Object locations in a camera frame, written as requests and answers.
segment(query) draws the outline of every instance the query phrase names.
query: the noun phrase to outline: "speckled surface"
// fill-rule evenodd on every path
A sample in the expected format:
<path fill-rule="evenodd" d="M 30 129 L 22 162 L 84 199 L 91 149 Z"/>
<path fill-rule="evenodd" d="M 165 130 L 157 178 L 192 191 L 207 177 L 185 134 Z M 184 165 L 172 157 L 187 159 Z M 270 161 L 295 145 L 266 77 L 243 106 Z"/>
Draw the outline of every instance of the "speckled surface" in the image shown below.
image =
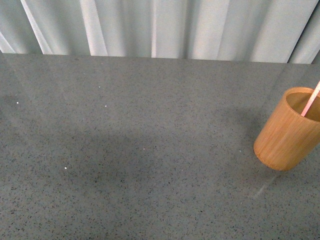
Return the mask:
<path fill-rule="evenodd" d="M 0 239 L 318 239 L 320 147 L 253 143 L 319 65 L 0 55 Z"/>

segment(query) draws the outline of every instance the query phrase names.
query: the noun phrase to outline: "granite countertop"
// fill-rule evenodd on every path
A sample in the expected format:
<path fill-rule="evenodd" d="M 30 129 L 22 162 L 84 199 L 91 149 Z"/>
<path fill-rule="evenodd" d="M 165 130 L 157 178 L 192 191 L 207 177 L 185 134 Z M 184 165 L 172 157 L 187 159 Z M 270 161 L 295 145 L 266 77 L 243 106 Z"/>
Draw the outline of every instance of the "granite countertop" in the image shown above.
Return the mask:
<path fill-rule="evenodd" d="M 253 143 L 319 65 L 0 55 L 0 238 L 315 239 L 320 147 Z"/>

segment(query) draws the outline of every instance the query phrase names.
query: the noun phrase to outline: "wooden cup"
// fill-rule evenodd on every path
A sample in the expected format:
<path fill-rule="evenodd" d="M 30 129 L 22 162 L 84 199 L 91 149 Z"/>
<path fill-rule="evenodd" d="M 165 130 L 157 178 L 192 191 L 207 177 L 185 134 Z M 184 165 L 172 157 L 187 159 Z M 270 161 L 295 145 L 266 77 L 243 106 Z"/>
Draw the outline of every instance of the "wooden cup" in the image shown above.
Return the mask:
<path fill-rule="evenodd" d="M 287 171 L 320 142 L 320 94 L 301 116 L 313 89 L 288 89 L 253 144 L 257 158 L 268 167 Z"/>

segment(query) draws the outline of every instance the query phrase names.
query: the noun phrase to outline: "gray countertop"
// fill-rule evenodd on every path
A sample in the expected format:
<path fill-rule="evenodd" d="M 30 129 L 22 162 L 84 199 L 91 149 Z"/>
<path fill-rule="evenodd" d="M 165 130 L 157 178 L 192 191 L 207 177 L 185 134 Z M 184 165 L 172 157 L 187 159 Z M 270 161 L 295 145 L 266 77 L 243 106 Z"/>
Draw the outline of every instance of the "gray countertop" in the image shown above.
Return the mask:
<path fill-rule="evenodd" d="M 253 143 L 319 65 L 0 55 L 0 239 L 316 239 L 320 147 Z"/>

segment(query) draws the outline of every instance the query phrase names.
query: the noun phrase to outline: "curtain fold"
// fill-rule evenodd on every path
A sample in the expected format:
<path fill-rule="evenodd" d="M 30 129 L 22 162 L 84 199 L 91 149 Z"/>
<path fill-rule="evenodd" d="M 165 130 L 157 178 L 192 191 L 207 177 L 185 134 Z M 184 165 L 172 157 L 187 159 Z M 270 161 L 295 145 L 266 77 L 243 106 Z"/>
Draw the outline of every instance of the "curtain fold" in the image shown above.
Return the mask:
<path fill-rule="evenodd" d="M 0 50 L 310 64 L 320 50 L 317 3 L 0 0 Z"/>

